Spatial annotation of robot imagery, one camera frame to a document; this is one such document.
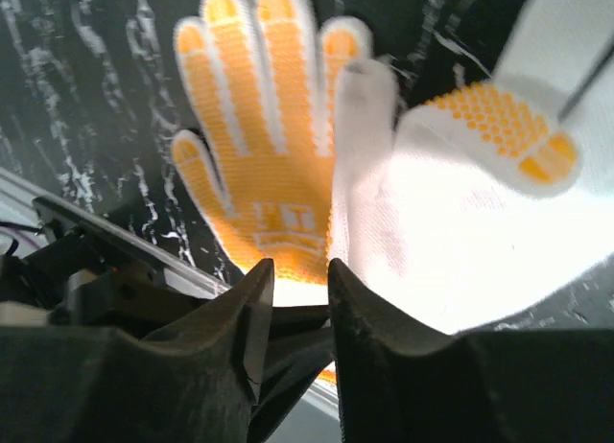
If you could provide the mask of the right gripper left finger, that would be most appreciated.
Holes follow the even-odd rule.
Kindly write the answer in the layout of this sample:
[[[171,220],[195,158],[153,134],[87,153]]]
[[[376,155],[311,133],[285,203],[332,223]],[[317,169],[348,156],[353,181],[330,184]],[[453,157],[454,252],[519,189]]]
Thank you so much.
[[[274,267],[145,338],[113,327],[5,326],[5,442],[263,442],[257,416]]]

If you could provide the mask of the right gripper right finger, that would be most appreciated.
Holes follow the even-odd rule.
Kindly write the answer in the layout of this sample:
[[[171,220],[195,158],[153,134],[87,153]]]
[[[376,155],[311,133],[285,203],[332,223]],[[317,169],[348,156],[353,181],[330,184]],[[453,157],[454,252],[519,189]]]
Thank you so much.
[[[450,337],[328,268],[346,442],[609,442],[609,329]]]

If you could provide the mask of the orange palm white glove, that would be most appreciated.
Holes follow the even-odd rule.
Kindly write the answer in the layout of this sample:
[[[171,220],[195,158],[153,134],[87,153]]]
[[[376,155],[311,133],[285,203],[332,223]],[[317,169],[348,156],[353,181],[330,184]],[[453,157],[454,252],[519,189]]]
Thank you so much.
[[[318,25],[310,0],[201,0],[174,50],[200,133],[178,132],[180,178],[241,270],[271,258],[277,279],[327,271],[337,77],[372,54],[353,16]]]

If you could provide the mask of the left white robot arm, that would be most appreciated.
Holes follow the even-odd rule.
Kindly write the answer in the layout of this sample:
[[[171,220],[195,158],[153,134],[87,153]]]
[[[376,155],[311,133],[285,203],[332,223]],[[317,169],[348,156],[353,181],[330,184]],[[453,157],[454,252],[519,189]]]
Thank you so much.
[[[565,122],[613,59],[613,0],[527,0],[494,79]]]

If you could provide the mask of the front aluminium rail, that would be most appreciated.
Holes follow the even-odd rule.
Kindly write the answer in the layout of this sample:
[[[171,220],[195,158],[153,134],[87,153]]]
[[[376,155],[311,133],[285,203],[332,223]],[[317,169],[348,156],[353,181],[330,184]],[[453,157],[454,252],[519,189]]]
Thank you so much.
[[[239,431],[338,397],[324,307],[276,308],[271,260],[229,286],[169,253],[1,175],[1,420],[36,431]]]

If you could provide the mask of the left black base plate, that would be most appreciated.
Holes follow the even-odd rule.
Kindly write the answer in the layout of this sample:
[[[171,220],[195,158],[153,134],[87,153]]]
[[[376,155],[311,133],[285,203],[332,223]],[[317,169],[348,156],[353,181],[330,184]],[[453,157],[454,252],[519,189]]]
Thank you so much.
[[[172,290],[145,252],[83,220],[1,205],[4,326],[111,326],[142,338],[204,303]]]

